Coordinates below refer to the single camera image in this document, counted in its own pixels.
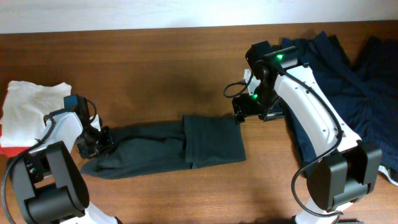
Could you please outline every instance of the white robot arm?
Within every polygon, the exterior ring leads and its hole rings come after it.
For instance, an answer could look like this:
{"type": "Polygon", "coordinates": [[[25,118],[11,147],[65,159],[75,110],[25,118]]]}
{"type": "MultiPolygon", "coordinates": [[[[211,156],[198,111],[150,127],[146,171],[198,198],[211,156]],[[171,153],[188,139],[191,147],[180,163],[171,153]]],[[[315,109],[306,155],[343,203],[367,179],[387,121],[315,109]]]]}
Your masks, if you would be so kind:
{"type": "Polygon", "coordinates": [[[244,88],[233,98],[237,123],[257,115],[263,121],[283,117],[283,100],[307,133],[317,158],[300,169],[292,180],[292,192],[303,211],[298,224],[331,224],[341,212],[373,191],[381,150],[362,144],[361,138],[339,116],[323,94],[309,64],[299,60],[295,47],[273,51],[267,41],[252,45],[246,53],[252,72],[245,75],[244,88]],[[311,198],[307,205],[295,194],[295,180],[308,168],[311,198]]]}
{"type": "Polygon", "coordinates": [[[10,178],[22,216],[28,224],[121,224],[90,202],[87,186],[70,156],[76,142],[82,157],[112,150],[109,128],[101,129],[97,114],[89,117],[84,97],[65,97],[64,104],[65,109],[50,113],[51,119],[45,121],[45,140],[11,167],[10,178]],[[54,183],[35,187],[51,175],[54,183]]]}

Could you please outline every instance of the folded white shirt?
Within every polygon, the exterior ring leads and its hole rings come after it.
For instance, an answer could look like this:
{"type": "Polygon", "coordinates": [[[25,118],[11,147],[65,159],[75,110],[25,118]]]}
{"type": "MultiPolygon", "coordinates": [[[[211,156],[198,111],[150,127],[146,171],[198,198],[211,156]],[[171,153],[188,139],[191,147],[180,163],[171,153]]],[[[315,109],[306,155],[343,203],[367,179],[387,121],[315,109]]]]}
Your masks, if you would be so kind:
{"type": "Polygon", "coordinates": [[[61,83],[53,87],[11,81],[2,107],[1,147],[29,147],[44,131],[43,117],[63,108],[63,97],[72,87],[61,83]]]}

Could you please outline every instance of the black cable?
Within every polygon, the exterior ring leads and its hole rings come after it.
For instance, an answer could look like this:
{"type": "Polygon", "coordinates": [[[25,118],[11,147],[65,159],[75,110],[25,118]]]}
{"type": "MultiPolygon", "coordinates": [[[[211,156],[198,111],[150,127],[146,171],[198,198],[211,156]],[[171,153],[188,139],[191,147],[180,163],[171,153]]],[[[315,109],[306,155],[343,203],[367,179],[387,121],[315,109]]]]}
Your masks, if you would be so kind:
{"type": "Polygon", "coordinates": [[[305,210],[306,212],[308,212],[311,215],[314,215],[316,217],[323,217],[323,218],[327,218],[327,217],[334,217],[335,215],[342,215],[343,212],[338,211],[338,212],[333,212],[330,214],[320,214],[317,212],[314,212],[312,210],[310,210],[309,208],[307,208],[299,199],[299,197],[296,194],[295,191],[295,183],[297,178],[304,172],[306,171],[309,167],[311,167],[312,165],[314,165],[315,163],[319,162],[321,159],[323,159],[324,157],[328,156],[329,154],[331,154],[333,151],[337,150],[337,147],[340,145],[341,140],[343,139],[343,131],[341,129],[340,123],[337,119],[337,117],[334,115],[334,113],[332,112],[332,110],[330,109],[330,107],[325,103],[325,101],[318,95],[318,93],[316,93],[311,87],[309,87],[308,85],[306,85],[304,82],[301,82],[298,78],[294,77],[293,75],[289,74],[288,72],[285,72],[277,67],[275,67],[275,69],[283,74],[286,75],[287,77],[289,77],[290,79],[292,79],[293,81],[297,82],[298,84],[300,84],[301,86],[303,86],[306,90],[307,93],[311,93],[321,104],[322,106],[327,110],[327,112],[329,113],[329,115],[331,116],[333,122],[336,124],[337,130],[338,130],[338,134],[337,134],[337,142],[326,152],[324,152],[322,155],[316,157],[312,162],[310,162],[309,164],[307,164],[306,166],[304,166],[303,168],[301,168],[300,170],[298,170],[293,178],[292,178],[292,183],[291,183],[291,189],[292,189],[292,193],[293,193],[293,197],[296,200],[296,202],[300,205],[300,207],[305,210]]]}
{"type": "Polygon", "coordinates": [[[87,102],[89,102],[92,106],[93,106],[93,108],[94,108],[94,116],[93,116],[93,118],[91,118],[90,119],[90,124],[95,120],[95,117],[97,116],[97,107],[95,106],[95,104],[91,101],[91,100],[89,100],[89,99],[86,99],[87,100],[87,102]]]}
{"type": "Polygon", "coordinates": [[[14,167],[14,165],[20,160],[22,159],[24,156],[26,156],[28,153],[30,153],[30,151],[38,148],[39,146],[41,146],[52,134],[52,131],[54,130],[55,127],[55,120],[52,118],[52,116],[50,115],[46,115],[44,116],[45,120],[50,119],[51,120],[51,127],[49,129],[49,131],[47,131],[47,133],[45,134],[45,136],[39,140],[35,145],[33,145],[32,147],[26,149],[25,151],[22,151],[21,153],[19,153],[15,158],[13,158],[13,160],[10,162],[10,164],[8,165],[7,169],[6,169],[6,173],[4,174],[4,178],[2,180],[1,183],[1,201],[2,201],[2,205],[4,207],[4,212],[6,213],[7,219],[10,223],[15,224],[15,221],[12,219],[10,211],[8,209],[7,206],[7,200],[6,200],[6,184],[7,184],[7,178],[11,172],[11,169],[14,167]]]}
{"type": "Polygon", "coordinates": [[[254,72],[251,72],[249,81],[248,81],[247,83],[243,80],[243,81],[240,81],[240,82],[231,83],[231,84],[227,85],[227,86],[225,87],[225,89],[224,89],[224,92],[223,92],[224,96],[227,97],[227,98],[234,98],[234,97],[240,96],[240,95],[248,88],[248,86],[249,86],[249,84],[251,83],[251,80],[252,80],[252,78],[253,78],[253,75],[254,75],[254,72]],[[229,87],[234,86],[234,85],[244,85],[244,87],[243,87],[243,89],[242,89],[241,91],[239,91],[237,94],[227,95],[227,94],[226,94],[226,90],[227,90],[229,87]]]}

